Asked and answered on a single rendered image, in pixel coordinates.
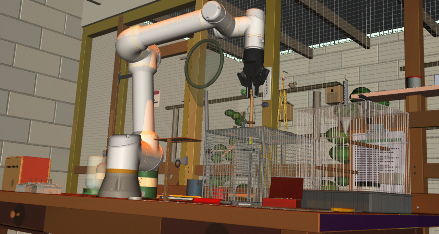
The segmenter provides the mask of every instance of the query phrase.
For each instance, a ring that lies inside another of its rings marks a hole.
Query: purple panel
[[[320,214],[320,231],[359,231],[434,226],[439,226],[439,215]]]

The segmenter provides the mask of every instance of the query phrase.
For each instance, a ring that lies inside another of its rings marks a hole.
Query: striped canister
[[[157,197],[157,179],[158,169],[149,172],[139,171],[139,185],[142,192],[142,197]]]

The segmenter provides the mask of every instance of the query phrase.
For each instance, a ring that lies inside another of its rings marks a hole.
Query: workbench
[[[12,211],[20,215],[11,218]],[[422,231],[418,228],[435,226],[439,226],[439,215],[432,214],[341,213],[0,191],[0,234],[7,229],[33,234],[416,234]]]

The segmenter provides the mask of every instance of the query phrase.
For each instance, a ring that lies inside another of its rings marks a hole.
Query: wooden perch
[[[338,168],[332,168],[332,167],[320,167],[320,166],[316,166],[317,170],[322,170],[322,171],[333,171],[333,172],[341,172],[341,173],[349,173],[349,174],[358,174],[358,171],[352,171],[352,170],[347,170],[347,169],[338,169]]]
[[[378,145],[372,145],[372,144],[369,144],[369,143],[364,143],[364,142],[359,142],[359,141],[354,141],[354,140],[349,140],[348,144],[362,146],[362,147],[367,147],[367,148],[375,148],[375,149],[384,150],[384,151],[390,151],[390,148],[381,147],[381,146],[378,146]]]

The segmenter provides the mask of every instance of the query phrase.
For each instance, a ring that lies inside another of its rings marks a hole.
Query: white funnel
[[[349,130],[349,125],[350,124],[351,124],[351,117],[346,117],[346,119],[342,120],[343,133],[345,135],[348,134],[348,130]]]

